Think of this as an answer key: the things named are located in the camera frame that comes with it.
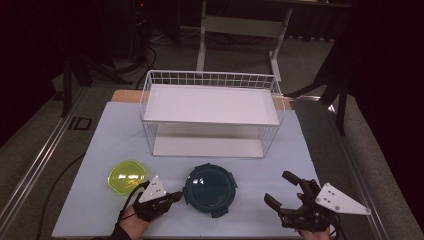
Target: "teal container lid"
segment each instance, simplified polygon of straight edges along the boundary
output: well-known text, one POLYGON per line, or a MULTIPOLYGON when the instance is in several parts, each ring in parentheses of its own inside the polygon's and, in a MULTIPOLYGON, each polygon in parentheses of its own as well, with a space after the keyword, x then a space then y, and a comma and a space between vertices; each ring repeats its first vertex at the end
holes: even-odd
POLYGON ((218 218, 228 213, 237 184, 224 168, 210 163, 196 167, 187 177, 183 188, 187 204, 200 212, 218 218))

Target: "gray carpet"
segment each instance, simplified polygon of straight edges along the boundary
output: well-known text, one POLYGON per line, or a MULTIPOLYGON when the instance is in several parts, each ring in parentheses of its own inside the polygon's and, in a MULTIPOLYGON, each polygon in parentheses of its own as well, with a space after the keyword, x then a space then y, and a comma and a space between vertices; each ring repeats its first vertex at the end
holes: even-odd
MULTIPOLYGON (((271 40, 266 40, 255 46, 221 46, 209 42, 205 70, 269 74, 266 51, 273 47, 273 43, 271 40)), ((151 46, 157 53, 154 64, 156 69, 195 70, 198 53, 196 37, 183 39, 181 47, 157 43, 152 43, 151 46)), ((286 40, 278 57, 283 92, 298 90, 309 84, 331 46, 331 42, 305 43, 301 40, 286 40)), ((151 51, 149 59, 153 60, 151 51)), ((35 238, 43 204, 53 182, 70 162, 86 151, 103 108, 113 92, 120 88, 134 88, 144 71, 145 69, 142 69, 134 75, 125 77, 134 82, 131 86, 116 85, 98 79, 91 88, 84 90, 73 117, 92 119, 91 127, 89 130, 65 131, 4 239, 35 238)), ((323 88, 320 88, 310 94, 319 96, 322 90, 323 88)), ((354 176, 347 170, 352 163, 346 157, 345 150, 339 150, 344 143, 350 144, 353 149, 350 154, 354 157, 355 164, 358 165, 363 180, 370 189, 369 194, 375 200, 376 210, 386 226, 387 238, 424 239, 354 99, 348 100, 346 137, 326 134, 328 131, 334 131, 333 116, 323 111, 318 103, 305 101, 295 106, 320 181, 331 182, 354 199, 360 200, 357 189, 352 184, 354 176)), ((0 187, 2 193, 5 193, 0 197, 2 206, 54 130, 60 114, 61 102, 49 101, 0 149, 0 176, 3 178, 0 187)), ((44 220, 42 239, 51 239, 51 232, 78 171, 79 163, 66 172, 53 192, 44 220)), ((342 226, 349 239, 375 239, 368 221, 364 216, 345 215, 342 218, 342 226)))

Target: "dark background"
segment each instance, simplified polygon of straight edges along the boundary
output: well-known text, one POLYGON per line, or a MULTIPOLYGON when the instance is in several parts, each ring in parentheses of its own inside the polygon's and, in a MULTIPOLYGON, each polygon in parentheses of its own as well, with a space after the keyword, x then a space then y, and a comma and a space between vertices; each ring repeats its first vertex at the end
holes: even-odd
MULTIPOLYGON (((158 13, 157 7, 149 14, 176 41, 178 25, 198 26, 200 1, 180 1, 180 5, 176 4, 179 1, 157 2, 163 3, 159 9, 168 14, 158 13), (165 16, 174 20, 169 22, 165 16)), ((73 5, 75 8, 63 8, 64 3, 69 2, 7 0, 0 3, 0 146, 55 93, 51 79, 62 72, 64 56, 63 42, 57 41, 55 23, 65 27, 72 17, 81 20, 84 28, 78 32, 73 32, 72 26, 65 28, 66 39, 97 62, 111 64, 112 56, 130 53, 128 42, 134 35, 128 24, 134 13, 127 7, 131 1, 113 8, 107 5, 99 8, 95 1, 75 1, 83 6, 73 5), (72 10, 78 10, 78 14, 73 15, 72 10)), ((424 7, 420 1, 392 0, 362 0, 359 5, 367 11, 349 21, 321 74, 325 77, 346 67, 351 72, 349 93, 356 97, 405 199, 423 228, 424 144, 421 135, 424 112, 420 93, 424 76, 421 66, 424 63, 421 27, 424 7)), ((279 18, 279 11, 274 11, 261 17, 279 18)), ((302 36, 304 41, 334 39, 340 34, 344 20, 344 16, 325 12, 295 11, 288 35, 302 36)), ((142 46, 132 54, 143 54, 142 46)))

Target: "black cable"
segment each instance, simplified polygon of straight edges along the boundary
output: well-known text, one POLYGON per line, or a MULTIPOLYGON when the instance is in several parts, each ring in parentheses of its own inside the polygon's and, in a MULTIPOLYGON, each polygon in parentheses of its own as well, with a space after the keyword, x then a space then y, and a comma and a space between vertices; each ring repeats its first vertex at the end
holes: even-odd
POLYGON ((85 156, 85 153, 83 153, 81 156, 77 157, 74 161, 72 161, 68 166, 66 166, 66 168, 60 173, 59 177, 56 178, 55 182, 53 183, 53 186, 50 188, 49 194, 47 195, 47 199, 44 202, 44 206, 43 206, 43 211, 41 212, 41 217, 40 217, 40 223, 38 225, 38 231, 37 231, 37 240, 40 239, 41 237, 41 230, 43 228, 43 221, 44 221, 44 217, 46 215, 46 210, 47 210, 47 205, 49 203, 50 197, 53 193, 53 190, 55 189, 57 183, 59 182, 59 180, 62 178, 62 176, 66 173, 66 171, 68 171, 68 169, 70 167, 72 167, 76 162, 78 162, 80 159, 82 159, 85 156))

